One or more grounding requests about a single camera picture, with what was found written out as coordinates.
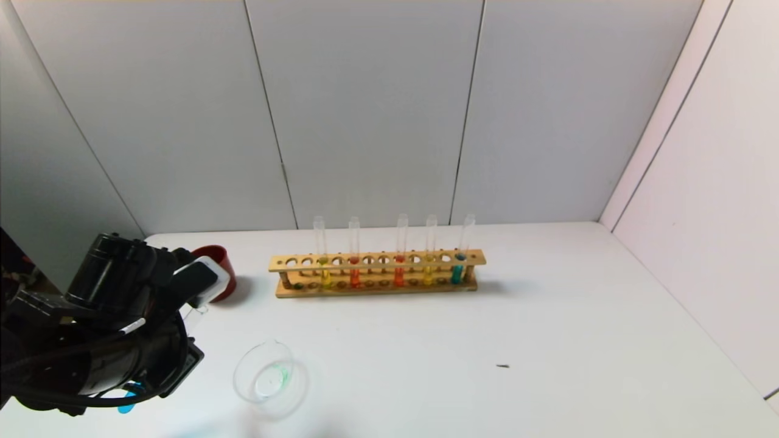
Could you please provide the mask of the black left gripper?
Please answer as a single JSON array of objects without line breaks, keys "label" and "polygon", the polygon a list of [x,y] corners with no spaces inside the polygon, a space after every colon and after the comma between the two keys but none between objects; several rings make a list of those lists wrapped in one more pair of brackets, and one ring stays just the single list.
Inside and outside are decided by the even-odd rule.
[{"label": "black left gripper", "polygon": [[177,311],[164,318],[81,311],[77,335],[78,398],[117,389],[168,397],[205,357]]}]

